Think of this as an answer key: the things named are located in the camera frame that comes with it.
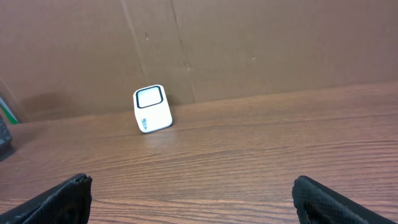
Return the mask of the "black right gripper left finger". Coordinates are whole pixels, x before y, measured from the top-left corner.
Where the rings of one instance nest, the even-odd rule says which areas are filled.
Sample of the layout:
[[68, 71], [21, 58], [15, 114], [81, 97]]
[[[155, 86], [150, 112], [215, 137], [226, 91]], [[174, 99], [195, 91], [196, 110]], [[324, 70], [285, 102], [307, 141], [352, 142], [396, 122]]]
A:
[[76, 223], [86, 224], [90, 217], [93, 179], [77, 174], [46, 192], [1, 214], [1, 223]]

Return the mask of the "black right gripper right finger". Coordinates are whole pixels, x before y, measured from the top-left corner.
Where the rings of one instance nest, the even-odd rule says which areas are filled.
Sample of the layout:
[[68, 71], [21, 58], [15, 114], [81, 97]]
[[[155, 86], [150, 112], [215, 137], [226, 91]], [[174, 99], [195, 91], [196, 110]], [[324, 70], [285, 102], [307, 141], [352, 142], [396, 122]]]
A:
[[304, 175], [295, 179], [292, 198], [300, 224], [396, 224]]

